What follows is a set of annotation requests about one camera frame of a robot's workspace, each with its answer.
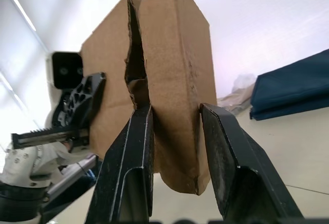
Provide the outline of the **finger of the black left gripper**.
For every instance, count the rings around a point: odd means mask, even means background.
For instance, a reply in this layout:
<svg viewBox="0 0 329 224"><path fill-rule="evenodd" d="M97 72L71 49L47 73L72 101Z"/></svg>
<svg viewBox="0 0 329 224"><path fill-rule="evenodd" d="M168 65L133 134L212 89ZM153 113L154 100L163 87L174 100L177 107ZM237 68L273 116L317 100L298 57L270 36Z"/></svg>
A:
<svg viewBox="0 0 329 224"><path fill-rule="evenodd" d="M106 84L104 72L83 77L71 92L67 104L67 128L79 130L89 128L100 109Z"/></svg>

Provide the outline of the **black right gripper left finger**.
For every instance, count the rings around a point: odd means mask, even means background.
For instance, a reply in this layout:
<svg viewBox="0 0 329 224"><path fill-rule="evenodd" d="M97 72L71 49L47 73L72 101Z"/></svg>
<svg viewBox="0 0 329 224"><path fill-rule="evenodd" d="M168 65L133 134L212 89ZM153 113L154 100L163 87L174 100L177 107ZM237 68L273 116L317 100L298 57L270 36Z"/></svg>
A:
<svg viewBox="0 0 329 224"><path fill-rule="evenodd" d="M133 112L105 154L86 221L149 221L153 207L151 106Z"/></svg>

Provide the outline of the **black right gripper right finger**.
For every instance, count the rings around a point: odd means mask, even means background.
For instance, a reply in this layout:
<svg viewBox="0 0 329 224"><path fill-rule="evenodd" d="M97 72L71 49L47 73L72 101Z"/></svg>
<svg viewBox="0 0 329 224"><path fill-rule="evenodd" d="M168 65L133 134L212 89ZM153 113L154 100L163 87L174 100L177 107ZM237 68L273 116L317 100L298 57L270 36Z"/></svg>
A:
<svg viewBox="0 0 329 224"><path fill-rule="evenodd" d="M200 105L209 172L224 220L303 219L263 148L226 109Z"/></svg>

